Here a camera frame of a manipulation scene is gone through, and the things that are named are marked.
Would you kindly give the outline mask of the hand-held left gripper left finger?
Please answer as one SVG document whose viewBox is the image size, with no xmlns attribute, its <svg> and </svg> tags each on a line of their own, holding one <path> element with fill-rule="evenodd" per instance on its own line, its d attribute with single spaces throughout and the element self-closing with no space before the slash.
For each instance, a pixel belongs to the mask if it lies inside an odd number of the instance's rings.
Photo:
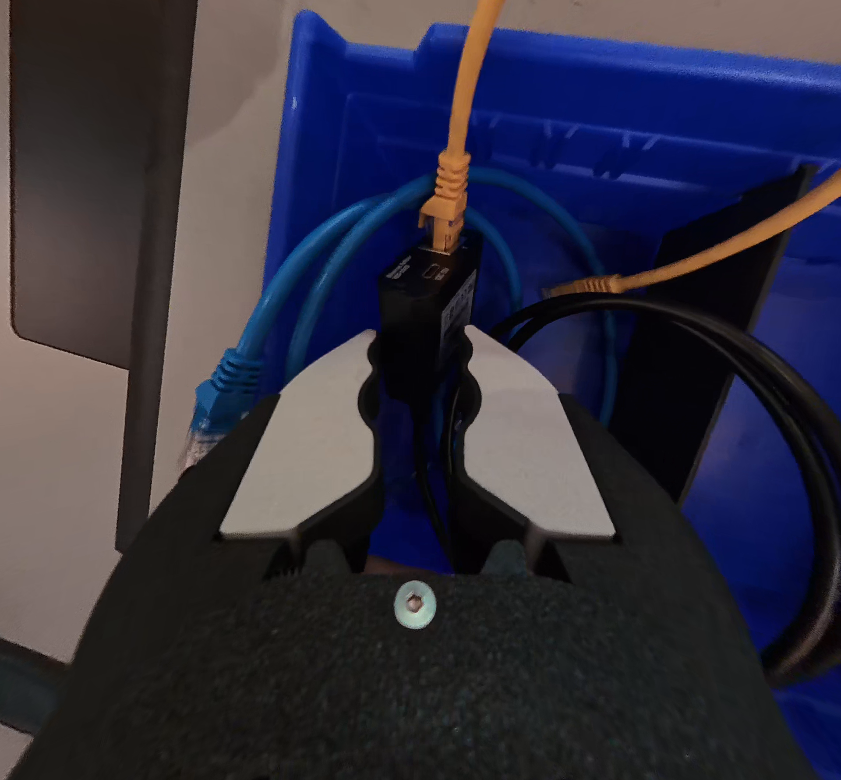
<svg viewBox="0 0 841 780">
<path fill-rule="evenodd" d="M 286 385 L 245 446 L 247 418 L 219 454 L 230 482 L 219 552 L 251 573 L 288 573 L 324 544 L 364 571 L 384 511 L 378 397 L 378 335 L 366 329 Z"/>
</svg>

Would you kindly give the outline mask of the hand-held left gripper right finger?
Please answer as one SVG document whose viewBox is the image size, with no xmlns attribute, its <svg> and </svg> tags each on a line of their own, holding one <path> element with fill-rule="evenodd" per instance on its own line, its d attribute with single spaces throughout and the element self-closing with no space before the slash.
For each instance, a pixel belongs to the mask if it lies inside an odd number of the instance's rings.
<svg viewBox="0 0 841 780">
<path fill-rule="evenodd" d="M 479 573 L 497 543 L 538 569 L 549 544 L 613 543 L 617 532 L 559 393 L 533 366 L 467 325 L 458 344 L 448 443 L 448 522 L 457 573 Z"/>
</svg>

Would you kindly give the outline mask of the black ethernet adapter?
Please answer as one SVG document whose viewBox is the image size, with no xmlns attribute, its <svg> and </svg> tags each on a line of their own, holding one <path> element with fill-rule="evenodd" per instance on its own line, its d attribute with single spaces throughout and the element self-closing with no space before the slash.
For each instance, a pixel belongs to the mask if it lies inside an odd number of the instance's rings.
<svg viewBox="0 0 841 780">
<path fill-rule="evenodd" d="M 470 323 L 484 240 L 462 233 L 452 253 L 416 244 L 378 278 L 381 369 L 389 397 L 429 419 L 458 334 Z"/>
</svg>

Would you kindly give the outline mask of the blue plastic bin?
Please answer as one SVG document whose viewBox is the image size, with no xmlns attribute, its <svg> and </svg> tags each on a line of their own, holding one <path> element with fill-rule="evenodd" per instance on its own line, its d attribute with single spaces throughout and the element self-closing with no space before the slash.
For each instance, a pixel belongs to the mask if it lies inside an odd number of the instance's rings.
<svg viewBox="0 0 841 780">
<path fill-rule="evenodd" d="M 265 280 L 310 231 L 347 206 L 434 171 L 465 29 L 433 25 L 415 50 L 363 46 L 320 16 L 293 24 Z M 551 195 L 590 239 L 607 273 L 652 268 L 666 234 L 742 193 L 815 166 L 839 170 L 839 67 L 497 30 L 468 135 L 474 168 L 493 167 Z M 519 269 L 524 305 L 593 274 L 550 216 L 503 189 L 469 205 L 499 230 Z M 416 210 L 394 217 L 332 290 L 307 361 L 378 327 L 376 278 L 418 237 Z M 756 336 L 795 367 L 839 417 L 839 201 L 793 230 Z M 523 349 L 562 392 L 598 414 L 598 317 L 575 316 Z M 386 465 L 387 505 L 372 552 L 444 571 L 412 476 L 406 410 Z M 796 465 L 770 417 L 734 382 L 685 505 L 728 580 L 756 645 L 795 612 L 812 558 Z M 778 693 L 822 778 L 839 778 L 839 669 Z"/>
</svg>

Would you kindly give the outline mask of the black bin divider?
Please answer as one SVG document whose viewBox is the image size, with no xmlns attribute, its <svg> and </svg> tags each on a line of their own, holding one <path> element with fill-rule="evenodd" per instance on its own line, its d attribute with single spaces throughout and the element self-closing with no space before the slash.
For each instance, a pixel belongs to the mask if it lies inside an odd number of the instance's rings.
<svg viewBox="0 0 841 780">
<path fill-rule="evenodd" d="M 747 230 L 802 197 L 812 164 L 744 192 L 730 206 L 666 233 L 661 267 Z M 647 291 L 707 312 L 751 333 L 791 233 Z M 639 316 L 622 365 L 609 430 L 675 503 L 686 499 L 729 393 L 733 373 L 708 345 L 666 320 Z"/>
</svg>

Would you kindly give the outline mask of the dark panel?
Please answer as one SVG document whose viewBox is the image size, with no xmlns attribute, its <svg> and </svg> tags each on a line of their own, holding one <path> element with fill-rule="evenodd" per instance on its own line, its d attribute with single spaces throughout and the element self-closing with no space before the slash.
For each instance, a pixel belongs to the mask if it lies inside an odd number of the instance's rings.
<svg viewBox="0 0 841 780">
<path fill-rule="evenodd" d="M 11 319 L 128 372 L 114 545 L 151 512 L 198 0 L 9 0 Z"/>
</svg>

